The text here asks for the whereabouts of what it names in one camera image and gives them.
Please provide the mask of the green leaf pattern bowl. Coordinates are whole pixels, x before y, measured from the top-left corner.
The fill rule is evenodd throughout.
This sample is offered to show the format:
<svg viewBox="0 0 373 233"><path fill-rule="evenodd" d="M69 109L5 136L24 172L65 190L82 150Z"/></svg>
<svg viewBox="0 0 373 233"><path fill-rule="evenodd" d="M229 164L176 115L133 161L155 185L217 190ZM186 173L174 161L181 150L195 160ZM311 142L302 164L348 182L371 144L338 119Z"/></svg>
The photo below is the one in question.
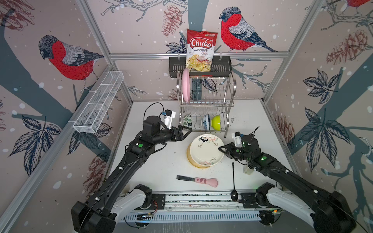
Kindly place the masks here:
<svg viewBox="0 0 373 233"><path fill-rule="evenodd" d="M182 125L188 128L192 127L192 115L191 114L187 114L183 117Z"/></svg>

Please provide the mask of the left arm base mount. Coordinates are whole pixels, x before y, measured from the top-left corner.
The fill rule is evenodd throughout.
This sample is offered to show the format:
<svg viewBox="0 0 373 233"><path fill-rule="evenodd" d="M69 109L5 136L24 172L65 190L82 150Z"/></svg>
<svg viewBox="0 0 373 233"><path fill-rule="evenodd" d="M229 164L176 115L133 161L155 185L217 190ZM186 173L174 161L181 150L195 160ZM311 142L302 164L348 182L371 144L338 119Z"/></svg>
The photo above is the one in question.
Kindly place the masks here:
<svg viewBox="0 0 373 233"><path fill-rule="evenodd" d="M164 210L165 203L166 203L165 194L153 194L152 199L149 204L145 204L145 206L139 207L136 210L147 210L147 211Z"/></svg>

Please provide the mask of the silver two-tier dish rack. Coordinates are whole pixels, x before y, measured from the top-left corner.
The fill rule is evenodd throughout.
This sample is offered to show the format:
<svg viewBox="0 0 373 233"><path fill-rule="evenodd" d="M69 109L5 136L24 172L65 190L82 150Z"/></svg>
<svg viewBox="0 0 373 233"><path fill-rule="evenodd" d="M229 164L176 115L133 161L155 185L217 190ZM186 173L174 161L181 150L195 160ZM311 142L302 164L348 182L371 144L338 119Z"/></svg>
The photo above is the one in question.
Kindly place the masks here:
<svg viewBox="0 0 373 233"><path fill-rule="evenodd" d="M190 76L190 99L184 102L182 94L182 74L177 73L176 93L180 107L179 124L182 125L183 117L192 115L192 130L203 133L222 133L227 137L230 126L229 115L234 107L234 98L237 90L237 82L232 74L229 77ZM214 131L210 125L210 131L201 126L201 118L210 115L210 122L214 116L221 117L221 131Z"/></svg>

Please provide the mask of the lime green bowl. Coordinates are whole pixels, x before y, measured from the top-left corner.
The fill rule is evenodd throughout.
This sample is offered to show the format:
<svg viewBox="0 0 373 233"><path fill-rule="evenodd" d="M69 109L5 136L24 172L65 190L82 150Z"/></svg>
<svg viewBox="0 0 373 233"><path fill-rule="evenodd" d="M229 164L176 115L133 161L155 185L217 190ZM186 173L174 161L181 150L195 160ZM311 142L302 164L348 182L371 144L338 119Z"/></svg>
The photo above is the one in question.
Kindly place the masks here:
<svg viewBox="0 0 373 233"><path fill-rule="evenodd" d="M214 131L221 131L221 117L214 116L211 120L211 127Z"/></svg>

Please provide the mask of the black spoon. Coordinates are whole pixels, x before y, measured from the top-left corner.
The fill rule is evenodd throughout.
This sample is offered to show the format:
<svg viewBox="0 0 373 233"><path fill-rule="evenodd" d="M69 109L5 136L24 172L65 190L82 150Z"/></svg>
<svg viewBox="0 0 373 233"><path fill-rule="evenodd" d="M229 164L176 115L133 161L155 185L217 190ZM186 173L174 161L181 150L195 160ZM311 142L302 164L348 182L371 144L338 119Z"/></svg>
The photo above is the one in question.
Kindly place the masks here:
<svg viewBox="0 0 373 233"><path fill-rule="evenodd" d="M237 202L239 195L235 188L235 163L234 162L232 162L232 177L233 177L233 190L230 193L230 197L233 202Z"/></svg>

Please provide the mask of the black wall basket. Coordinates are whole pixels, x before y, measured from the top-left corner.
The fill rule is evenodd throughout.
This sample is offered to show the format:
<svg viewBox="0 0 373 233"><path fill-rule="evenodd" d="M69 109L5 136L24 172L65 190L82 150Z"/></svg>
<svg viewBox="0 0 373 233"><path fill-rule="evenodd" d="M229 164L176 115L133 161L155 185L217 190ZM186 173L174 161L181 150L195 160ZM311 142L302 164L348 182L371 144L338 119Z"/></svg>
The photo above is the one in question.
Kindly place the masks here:
<svg viewBox="0 0 373 233"><path fill-rule="evenodd" d="M169 75L171 78L177 78L178 72L183 72L186 68L186 57L170 57L169 59ZM190 76L211 76L211 77L229 77L232 71L231 58L223 56L222 58L213 57L211 71L190 71Z"/></svg>

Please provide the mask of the white floral plate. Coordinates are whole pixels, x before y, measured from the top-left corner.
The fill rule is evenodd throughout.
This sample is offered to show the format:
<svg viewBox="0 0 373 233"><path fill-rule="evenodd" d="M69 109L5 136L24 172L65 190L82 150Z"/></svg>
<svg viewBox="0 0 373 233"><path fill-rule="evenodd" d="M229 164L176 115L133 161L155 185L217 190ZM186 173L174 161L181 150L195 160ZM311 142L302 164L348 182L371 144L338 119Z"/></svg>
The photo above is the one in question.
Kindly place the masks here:
<svg viewBox="0 0 373 233"><path fill-rule="evenodd" d="M218 136L203 134L191 142L190 154L196 163L211 167L224 158L224 154L218 150L223 145L223 141Z"/></svg>

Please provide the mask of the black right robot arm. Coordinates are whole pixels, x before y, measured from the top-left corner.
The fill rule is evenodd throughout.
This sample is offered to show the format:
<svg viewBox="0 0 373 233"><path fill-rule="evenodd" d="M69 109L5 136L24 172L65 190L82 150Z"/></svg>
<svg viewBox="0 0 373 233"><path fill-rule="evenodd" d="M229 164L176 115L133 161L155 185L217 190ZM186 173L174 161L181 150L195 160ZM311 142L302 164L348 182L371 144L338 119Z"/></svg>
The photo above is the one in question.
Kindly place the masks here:
<svg viewBox="0 0 373 233"><path fill-rule="evenodd" d="M318 233L350 233L356 221L346 198L304 180L287 169L273 156L264 153L253 134L242 135L241 143L220 146L219 151L235 161L247 161L249 169L259 172L289 190L285 193L271 183L256 189L260 206L273 205L286 210L308 223Z"/></svg>

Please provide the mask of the pink plate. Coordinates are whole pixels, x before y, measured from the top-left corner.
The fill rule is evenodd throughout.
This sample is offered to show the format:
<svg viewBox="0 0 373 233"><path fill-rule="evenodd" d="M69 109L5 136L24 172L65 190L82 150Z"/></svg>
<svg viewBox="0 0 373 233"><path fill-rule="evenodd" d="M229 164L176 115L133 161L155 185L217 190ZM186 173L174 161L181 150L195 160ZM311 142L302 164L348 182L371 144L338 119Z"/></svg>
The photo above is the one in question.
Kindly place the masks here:
<svg viewBox="0 0 373 233"><path fill-rule="evenodd" d="M184 102L189 103L190 99L190 77L189 69L185 68L182 74L182 94Z"/></svg>

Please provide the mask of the pink cat paw spatula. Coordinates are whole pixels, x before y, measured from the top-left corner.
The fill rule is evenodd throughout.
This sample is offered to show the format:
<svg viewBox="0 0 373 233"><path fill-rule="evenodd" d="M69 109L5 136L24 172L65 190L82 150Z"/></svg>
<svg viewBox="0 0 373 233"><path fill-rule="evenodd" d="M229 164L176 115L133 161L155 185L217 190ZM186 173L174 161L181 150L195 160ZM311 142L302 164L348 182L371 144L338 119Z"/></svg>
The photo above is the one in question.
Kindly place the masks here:
<svg viewBox="0 0 373 233"><path fill-rule="evenodd" d="M209 186L214 187L214 188L216 188L219 184L218 180L215 179L215 178L209 178L209 179L200 178L200 177L192 178L192 177L177 175L176 179L181 180L181 181L188 181L188 182L206 184L206 185L209 185Z"/></svg>

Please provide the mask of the red cassava chips bag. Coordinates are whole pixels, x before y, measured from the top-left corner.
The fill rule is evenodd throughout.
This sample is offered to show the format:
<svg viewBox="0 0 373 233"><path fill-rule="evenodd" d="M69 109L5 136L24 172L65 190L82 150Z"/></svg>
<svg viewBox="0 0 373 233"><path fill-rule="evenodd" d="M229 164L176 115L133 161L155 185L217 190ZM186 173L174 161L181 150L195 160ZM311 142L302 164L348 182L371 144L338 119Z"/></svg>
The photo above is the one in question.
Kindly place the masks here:
<svg viewBox="0 0 373 233"><path fill-rule="evenodd" d="M218 33L187 29L186 68L210 72Z"/></svg>

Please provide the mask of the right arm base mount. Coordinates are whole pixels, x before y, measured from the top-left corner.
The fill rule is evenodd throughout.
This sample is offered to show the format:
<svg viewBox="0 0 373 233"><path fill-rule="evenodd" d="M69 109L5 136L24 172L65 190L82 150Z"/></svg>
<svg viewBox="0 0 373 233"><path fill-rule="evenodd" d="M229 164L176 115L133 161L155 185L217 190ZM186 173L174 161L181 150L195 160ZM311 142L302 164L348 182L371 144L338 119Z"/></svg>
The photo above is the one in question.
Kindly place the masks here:
<svg viewBox="0 0 373 233"><path fill-rule="evenodd" d="M241 193L239 203L243 204L244 209L258 210L259 223L266 227L272 227L282 215L282 209L270 204L268 199L262 194Z"/></svg>

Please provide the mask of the small black lid jar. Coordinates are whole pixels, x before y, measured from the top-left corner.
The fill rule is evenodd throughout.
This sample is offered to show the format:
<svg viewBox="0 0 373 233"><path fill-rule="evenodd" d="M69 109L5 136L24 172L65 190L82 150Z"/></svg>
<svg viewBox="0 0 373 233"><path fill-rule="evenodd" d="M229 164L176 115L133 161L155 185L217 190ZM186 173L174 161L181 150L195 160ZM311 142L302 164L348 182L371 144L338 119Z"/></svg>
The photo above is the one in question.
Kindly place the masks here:
<svg viewBox="0 0 373 233"><path fill-rule="evenodd" d="M244 174L246 174L246 175L251 175L253 172L254 172L254 170L251 169L251 168L249 168L248 165L245 165L245 166L243 167L243 173L244 173Z"/></svg>

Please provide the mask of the yellow plate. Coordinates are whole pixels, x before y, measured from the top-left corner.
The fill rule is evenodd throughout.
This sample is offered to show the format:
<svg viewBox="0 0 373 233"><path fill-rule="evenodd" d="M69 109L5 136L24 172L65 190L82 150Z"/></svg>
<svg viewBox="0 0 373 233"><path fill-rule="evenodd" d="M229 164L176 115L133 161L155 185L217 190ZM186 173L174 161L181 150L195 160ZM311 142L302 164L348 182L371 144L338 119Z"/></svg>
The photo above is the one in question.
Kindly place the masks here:
<svg viewBox="0 0 373 233"><path fill-rule="evenodd" d="M196 162L192 159L191 154L190 154L190 145L188 146L186 153L187 153L186 155L187 155L187 159L188 159L188 161L189 161L189 162L190 162L194 167L199 168L199 169L206 169L206 168L210 167L210 166L200 165L200 164L196 163Z"/></svg>

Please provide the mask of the blue white floral bowl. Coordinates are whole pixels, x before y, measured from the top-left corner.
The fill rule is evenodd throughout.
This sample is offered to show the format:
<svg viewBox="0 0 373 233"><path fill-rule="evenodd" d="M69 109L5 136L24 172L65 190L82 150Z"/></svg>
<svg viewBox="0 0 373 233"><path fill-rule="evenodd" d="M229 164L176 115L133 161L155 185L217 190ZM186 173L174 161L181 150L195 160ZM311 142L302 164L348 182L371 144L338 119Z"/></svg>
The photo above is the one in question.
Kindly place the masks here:
<svg viewBox="0 0 373 233"><path fill-rule="evenodd" d="M206 114L201 118L201 126L204 130L210 131L210 115Z"/></svg>

